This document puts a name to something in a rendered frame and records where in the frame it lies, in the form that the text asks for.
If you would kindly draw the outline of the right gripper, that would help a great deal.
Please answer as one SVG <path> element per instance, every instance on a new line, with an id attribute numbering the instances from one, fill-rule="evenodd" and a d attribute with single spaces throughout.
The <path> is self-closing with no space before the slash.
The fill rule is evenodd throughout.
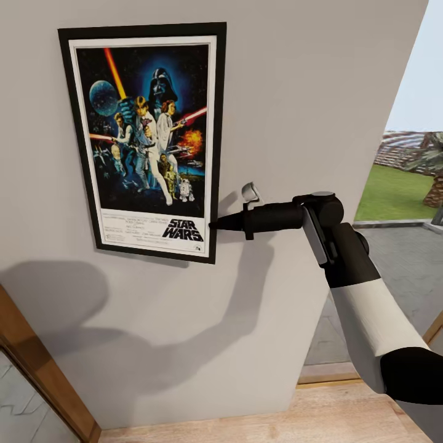
<path id="1" fill-rule="evenodd" d="M 209 223 L 209 228 L 232 231 L 245 231 L 247 240 L 254 240 L 254 233 L 267 231 L 281 231 L 283 217 L 279 203 L 256 206 L 253 210 L 247 209 L 247 203 L 243 203 L 243 210 L 236 214 L 218 218 L 218 221 Z"/>

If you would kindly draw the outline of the poster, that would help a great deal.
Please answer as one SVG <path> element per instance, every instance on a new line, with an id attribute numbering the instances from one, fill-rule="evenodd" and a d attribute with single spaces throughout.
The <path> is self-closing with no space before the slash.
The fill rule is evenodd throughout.
<path id="1" fill-rule="evenodd" d="M 226 35 L 58 29 L 97 249 L 215 264 Z"/>

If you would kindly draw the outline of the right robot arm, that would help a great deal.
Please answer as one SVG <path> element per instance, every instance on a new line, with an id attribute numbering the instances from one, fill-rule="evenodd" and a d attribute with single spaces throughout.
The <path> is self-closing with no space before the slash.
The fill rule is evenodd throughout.
<path id="1" fill-rule="evenodd" d="M 389 395 L 433 441 L 443 443 L 443 356 L 431 351 L 396 304 L 369 245 L 330 191 L 264 204 L 254 182 L 242 187 L 243 210 L 209 228 L 254 233 L 303 227 L 335 302 L 351 361 L 372 391 Z"/>

